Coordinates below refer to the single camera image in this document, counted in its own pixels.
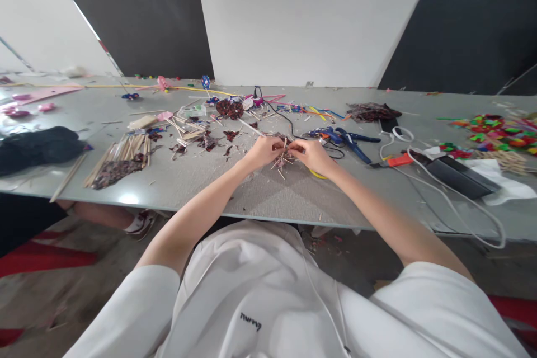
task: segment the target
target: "forearm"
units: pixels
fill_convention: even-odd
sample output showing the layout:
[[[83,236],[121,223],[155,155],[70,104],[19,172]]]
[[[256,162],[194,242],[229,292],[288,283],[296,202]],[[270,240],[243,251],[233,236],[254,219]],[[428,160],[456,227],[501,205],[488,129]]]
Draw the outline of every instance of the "forearm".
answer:
[[[181,273],[194,245],[220,217],[231,195],[250,172],[241,160],[199,192],[153,238],[137,267],[163,265]]]
[[[404,266],[426,261],[472,279],[456,255],[417,220],[385,202],[341,167],[334,169],[330,179],[360,209]]]

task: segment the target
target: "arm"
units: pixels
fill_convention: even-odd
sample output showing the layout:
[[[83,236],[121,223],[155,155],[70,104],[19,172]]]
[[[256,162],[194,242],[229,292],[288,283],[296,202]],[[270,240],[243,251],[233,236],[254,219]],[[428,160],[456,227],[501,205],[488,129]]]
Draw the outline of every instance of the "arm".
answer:
[[[289,153],[308,168],[334,182],[360,209],[403,266],[425,261],[450,268],[472,279],[456,255],[415,219],[391,206],[336,164],[317,141],[296,140]]]
[[[181,274],[193,247],[220,217],[237,186],[283,150],[284,144],[277,137],[258,138],[243,159],[199,192],[166,223],[136,267],[167,266]]]

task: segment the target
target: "black wall panel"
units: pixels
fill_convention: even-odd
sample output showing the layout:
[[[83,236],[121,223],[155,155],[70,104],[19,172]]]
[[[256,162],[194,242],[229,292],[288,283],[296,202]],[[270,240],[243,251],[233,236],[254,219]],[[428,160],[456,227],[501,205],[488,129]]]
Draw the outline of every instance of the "black wall panel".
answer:
[[[74,0],[126,76],[214,78],[201,0]]]
[[[379,88],[494,95],[536,63],[537,0],[420,0]]]

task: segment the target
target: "white wall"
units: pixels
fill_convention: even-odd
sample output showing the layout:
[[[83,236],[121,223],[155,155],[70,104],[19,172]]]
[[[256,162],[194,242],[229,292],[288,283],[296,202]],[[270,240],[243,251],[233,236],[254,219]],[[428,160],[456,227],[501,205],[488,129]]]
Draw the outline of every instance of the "white wall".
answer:
[[[118,72],[72,0],[0,0],[0,36],[36,71]],[[0,51],[0,69],[10,60]]]
[[[0,43],[0,73],[6,71],[26,73],[29,70],[3,43]]]
[[[201,0],[227,85],[374,87],[418,0]]]

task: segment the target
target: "white t-shirt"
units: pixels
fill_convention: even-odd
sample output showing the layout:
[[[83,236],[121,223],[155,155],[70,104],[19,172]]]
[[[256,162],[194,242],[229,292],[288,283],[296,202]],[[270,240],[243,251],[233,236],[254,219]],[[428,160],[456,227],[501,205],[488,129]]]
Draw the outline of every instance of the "white t-shirt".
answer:
[[[370,299],[315,264],[298,232],[242,221],[201,242],[180,282],[130,273],[67,352],[113,357],[529,357],[467,278],[418,262]]]

